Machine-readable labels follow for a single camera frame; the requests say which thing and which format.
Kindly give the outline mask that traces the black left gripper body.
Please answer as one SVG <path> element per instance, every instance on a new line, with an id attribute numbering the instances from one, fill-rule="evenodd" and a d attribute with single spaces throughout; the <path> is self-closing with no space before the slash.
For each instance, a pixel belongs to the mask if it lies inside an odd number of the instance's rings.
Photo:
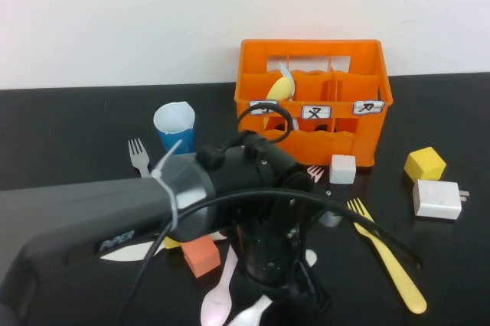
<path id="1" fill-rule="evenodd" d="M 306 224 L 300 221 L 277 231 L 258 221 L 235 226 L 240 267 L 260 288 L 307 288 Z"/>

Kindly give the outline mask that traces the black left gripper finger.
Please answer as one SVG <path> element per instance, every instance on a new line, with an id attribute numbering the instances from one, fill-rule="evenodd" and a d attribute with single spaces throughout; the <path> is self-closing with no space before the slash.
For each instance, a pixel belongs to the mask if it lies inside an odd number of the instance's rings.
<path id="1" fill-rule="evenodd" d="M 308 292 L 265 290 L 264 295 L 273 301 L 273 314 L 276 317 L 310 316 L 312 313 L 312 297 Z"/>
<path id="2" fill-rule="evenodd" d="M 312 271 L 306 257 L 296 263 L 297 302 L 309 313 L 324 313 L 332 298 Z"/>

